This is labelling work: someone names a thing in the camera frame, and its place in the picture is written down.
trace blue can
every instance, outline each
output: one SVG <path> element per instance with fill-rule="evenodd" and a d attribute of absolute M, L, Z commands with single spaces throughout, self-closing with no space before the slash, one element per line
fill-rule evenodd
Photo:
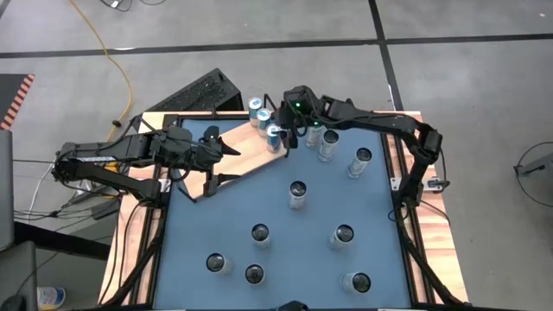
<path fill-rule="evenodd" d="M 257 120 L 259 124 L 257 125 L 257 131 L 259 135 L 266 137 L 267 128 L 270 124 L 270 111 L 269 109 L 261 108 L 257 111 Z"/>
<path fill-rule="evenodd" d="M 280 150 L 281 138 L 280 127 L 275 124 L 267 127 L 267 150 L 272 153 L 277 153 Z"/>
<path fill-rule="evenodd" d="M 259 124 L 257 120 L 257 111 L 263 105 L 263 101 L 260 98 L 250 98 L 248 101 L 248 112 L 250 113 L 250 124 L 251 126 L 257 127 Z"/>

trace black box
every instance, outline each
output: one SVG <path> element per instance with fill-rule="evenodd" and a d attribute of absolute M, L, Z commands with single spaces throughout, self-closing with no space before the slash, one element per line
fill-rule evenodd
<path fill-rule="evenodd" d="M 240 90 L 218 68 L 147 111 L 242 111 Z"/>

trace wooden board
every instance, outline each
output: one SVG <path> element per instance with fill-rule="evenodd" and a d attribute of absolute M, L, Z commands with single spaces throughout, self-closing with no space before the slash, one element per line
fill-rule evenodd
<path fill-rule="evenodd" d="M 247 115 L 247 111 L 222 111 L 218 113 L 220 115 L 223 115 L 223 114 L 233 114 L 233 115 L 243 114 L 245 116 Z M 423 120 L 421 118 L 420 112 L 407 111 L 403 113 L 411 115 L 412 117 L 415 117 L 419 121 Z M 143 114 L 143 118 L 144 120 L 146 120 L 146 122 L 151 124 L 153 127 L 157 129 L 161 129 L 165 114 L 170 114 L 170 115 L 178 114 L 181 116 L 193 117 L 193 116 L 209 115 L 211 114 L 211 112 L 204 112 L 204 111 L 202 112 L 192 112 L 192 111 L 145 112 Z M 149 131 L 149 129 L 144 124 L 141 124 L 139 132 L 144 133 L 147 131 Z M 396 151 L 392 136 L 388 136 L 388 142 L 390 145 L 392 165 L 394 168 L 395 175 L 401 176 L 401 172 L 399 169 L 399 162 L 397 160 L 397 151 Z M 407 161 L 407 165 L 410 168 L 410 166 L 413 163 L 413 156 L 409 153 L 409 151 L 406 148 L 404 148 L 404 154 Z M 129 174 L 130 176 L 135 178 L 151 178 L 153 176 L 153 167 L 131 168 Z M 435 171 L 435 167 L 430 166 L 429 169 L 427 170 L 425 178 L 433 177 L 436 175 L 437 173 Z M 439 209 L 445 212 L 445 206 L 443 205 L 443 198 L 441 194 L 425 193 L 423 195 L 423 200 L 438 207 Z M 116 234 L 118 235 L 119 241 L 123 241 L 124 227 L 126 226 L 130 212 L 132 211 L 132 208 L 136 203 L 137 203 L 136 199 L 130 194 L 125 195 L 123 198 L 123 202 L 120 210 L 120 216 L 118 219 L 118 231 L 116 232 Z M 144 227 L 145 213 L 146 213 L 146 209 L 139 208 L 135 212 L 135 215 L 131 220 L 130 227 L 129 227 L 129 234 L 127 236 L 127 245 L 125 247 L 126 252 L 125 252 L 125 260 L 124 260 L 123 279 L 127 277 L 128 273 L 134 268 L 134 265 L 136 264 L 140 238 Z M 435 273 L 440 277 L 442 282 L 449 288 L 449 290 L 452 292 L 453 295 L 455 295 L 457 298 L 461 299 L 462 301 L 467 301 L 467 292 L 465 290 L 465 285 L 462 279 L 461 268 L 457 260 L 457 254 L 455 252 L 453 237 L 451 236 L 451 231 L 449 230 L 448 222 L 442 216 L 436 214 L 435 212 L 430 211 L 428 208 L 425 208 L 423 204 L 417 208 L 416 213 L 419 219 L 421 233 L 423 235 L 423 242 L 424 242 L 426 256 L 427 256 L 429 265 L 432 267 Z M 155 230 L 155 228 L 157 227 L 157 224 L 159 222 L 158 218 L 159 218 L 159 214 L 155 214 L 152 219 L 153 230 Z M 104 281 L 102 284 L 102 290 L 100 294 L 104 292 L 105 287 L 107 286 L 107 283 L 109 281 L 110 274 L 111 274 L 111 267 L 113 266 L 114 262 L 116 263 L 116 269 L 115 269 L 115 274 L 113 276 L 113 280 L 111 281 L 111 284 L 108 288 L 108 292 L 105 296 L 104 301 L 109 300 L 112 297 L 112 295 L 117 291 L 118 276 L 119 276 L 119 271 L 121 269 L 120 263 L 122 259 L 122 250 L 123 250 L 122 243 L 118 243 L 118 257 L 114 258 L 114 254 L 115 254 L 115 239 L 114 239 L 111 242 L 111 252 L 105 268 Z M 415 261 L 413 261 L 412 259 L 411 259 L 411 263 L 415 271 L 414 275 L 416 279 L 415 283 L 416 283 L 416 290 L 418 293 L 418 301 L 425 302 L 424 287 L 423 287 L 423 281 L 421 278 L 420 270 L 417 268 Z M 148 288 L 150 272 L 151 272 L 151 261 L 148 264 L 148 266 L 146 266 L 143 272 L 143 278 L 141 281 L 140 290 L 138 292 L 138 299 L 137 299 L 138 303 L 146 302 L 146 296 L 147 296 L 146 289 Z"/>
<path fill-rule="evenodd" d="M 286 154 L 286 149 L 281 145 L 277 153 L 267 150 L 265 137 L 257 133 L 257 128 L 249 123 L 242 124 L 237 128 L 229 130 L 221 135 L 223 142 L 231 148 L 237 150 L 241 155 L 225 155 L 221 162 L 215 164 L 214 174 L 228 174 L 244 176 L 251 171 L 261 168 L 263 165 L 282 158 Z M 200 172 L 190 172 L 187 179 L 184 180 L 188 194 L 197 199 L 203 195 L 206 174 Z"/>

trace yellow cable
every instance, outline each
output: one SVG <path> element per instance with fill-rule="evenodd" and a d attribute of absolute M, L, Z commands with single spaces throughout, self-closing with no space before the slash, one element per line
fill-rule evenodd
<path fill-rule="evenodd" d="M 130 87 L 129 77 L 127 77 L 127 74 L 124 72 L 123 68 L 121 68 L 121 66 L 114 59 L 112 59 L 110 54 L 107 52 L 107 49 L 105 48 L 105 45 L 104 45 L 104 42 L 102 41 L 102 38 L 100 38 L 100 35 L 98 35 L 98 31 L 96 31 L 94 26 L 90 23 L 88 18 L 86 18 L 86 16 L 83 14 L 83 12 L 79 9 L 79 7 L 74 2 L 74 0 L 69 0 L 69 2 L 77 10 L 77 12 L 79 12 L 81 17 L 88 24 L 88 27 L 90 27 L 90 29 L 94 32 L 94 34 L 96 35 L 96 38 L 98 38 L 98 41 L 100 42 L 100 44 L 102 45 L 102 49 L 104 50 L 105 57 L 107 57 L 107 59 L 110 60 L 113 63 L 113 65 L 115 65 L 119 69 L 119 71 L 121 72 L 121 74 L 124 77 L 125 82 L 127 82 L 127 87 L 129 88 L 129 102 L 127 102 L 127 106 L 124 108 L 123 113 L 121 113 L 121 116 L 119 116 L 119 118 L 118 118 L 118 121 L 121 122 L 121 120 L 127 115 L 130 108 L 132 107 L 132 88 Z M 116 126 L 111 127 L 110 134 L 107 136 L 106 141 L 109 142 L 111 140 L 111 137 L 113 136 L 113 133 L 115 132 L 116 129 L 117 129 Z"/>

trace silver can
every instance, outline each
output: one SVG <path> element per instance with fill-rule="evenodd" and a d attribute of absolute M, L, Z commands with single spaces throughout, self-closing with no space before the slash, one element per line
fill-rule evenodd
<path fill-rule="evenodd" d="M 280 137 L 280 127 L 275 124 L 267 127 L 267 150 L 277 153 L 280 150 L 282 139 Z"/>
<path fill-rule="evenodd" d="M 265 282 L 265 271 L 259 264 L 251 264 L 245 269 L 245 280 L 250 285 L 261 285 Z"/>
<path fill-rule="evenodd" d="M 270 245 L 269 228 L 264 224 L 257 224 L 251 228 L 251 237 L 255 245 L 261 249 Z"/>
<path fill-rule="evenodd" d="M 359 148 L 355 152 L 352 162 L 347 166 L 347 175 L 351 178 L 359 178 L 366 165 L 372 159 L 372 153 L 367 148 Z"/>
<path fill-rule="evenodd" d="M 349 225 L 339 225 L 330 235 L 330 246 L 341 250 L 353 242 L 353 228 Z"/>
<path fill-rule="evenodd" d="M 250 114 L 250 124 L 251 126 L 257 127 L 259 121 L 257 120 L 257 111 L 263 106 L 263 100 L 260 98 L 250 98 L 248 100 L 248 112 Z"/>
<path fill-rule="evenodd" d="M 340 286 L 346 292 L 364 294 L 371 289 L 371 279 L 363 272 L 346 273 L 340 277 Z"/>
<path fill-rule="evenodd" d="M 305 205 L 305 195 L 308 188 L 303 181 L 294 181 L 290 185 L 290 208 L 300 209 Z"/>
<path fill-rule="evenodd" d="M 269 109 L 261 108 L 257 111 L 257 120 L 259 124 L 257 125 L 257 131 L 259 135 L 265 137 L 267 136 L 267 128 L 270 124 L 270 111 Z"/>
<path fill-rule="evenodd" d="M 206 260 L 207 269 L 216 274 L 228 275 L 232 272 L 232 266 L 232 261 L 219 253 L 209 255 Z"/>
<path fill-rule="evenodd" d="M 329 162 L 334 157 L 336 146 L 338 145 L 338 133 L 333 130 L 327 130 L 322 135 L 321 147 L 319 148 L 319 160 Z"/>
<path fill-rule="evenodd" d="M 308 148 L 315 148 L 321 141 L 322 125 L 315 121 L 313 126 L 308 127 L 308 134 L 305 139 L 305 145 Z"/>

